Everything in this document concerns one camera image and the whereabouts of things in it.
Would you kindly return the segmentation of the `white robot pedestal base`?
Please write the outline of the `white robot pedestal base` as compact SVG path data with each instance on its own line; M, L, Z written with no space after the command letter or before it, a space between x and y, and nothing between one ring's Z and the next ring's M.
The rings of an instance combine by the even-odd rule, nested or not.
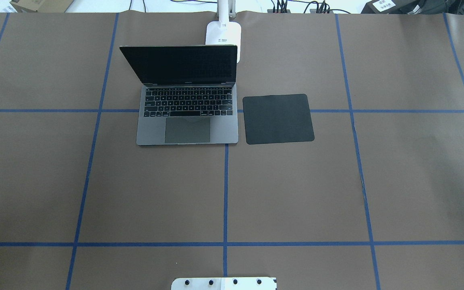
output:
M272 277L205 277L176 278L172 290L276 290L278 283Z

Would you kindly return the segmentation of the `black mouse pad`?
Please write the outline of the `black mouse pad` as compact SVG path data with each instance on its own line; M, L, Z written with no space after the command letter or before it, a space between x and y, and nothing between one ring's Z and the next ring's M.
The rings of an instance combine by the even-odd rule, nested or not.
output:
M275 94L242 99L249 145L303 143L315 140L306 94Z

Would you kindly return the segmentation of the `black power strip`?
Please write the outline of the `black power strip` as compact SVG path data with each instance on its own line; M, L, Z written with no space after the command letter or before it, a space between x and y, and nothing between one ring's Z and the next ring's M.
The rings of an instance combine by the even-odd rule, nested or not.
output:
M267 13L275 14L330 14L332 8L326 0L271 0Z

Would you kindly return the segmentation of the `grey laptop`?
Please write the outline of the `grey laptop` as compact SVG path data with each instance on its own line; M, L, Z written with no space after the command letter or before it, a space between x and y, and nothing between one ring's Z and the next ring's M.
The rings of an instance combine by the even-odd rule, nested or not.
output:
M120 46L142 83L136 143L239 141L236 45Z

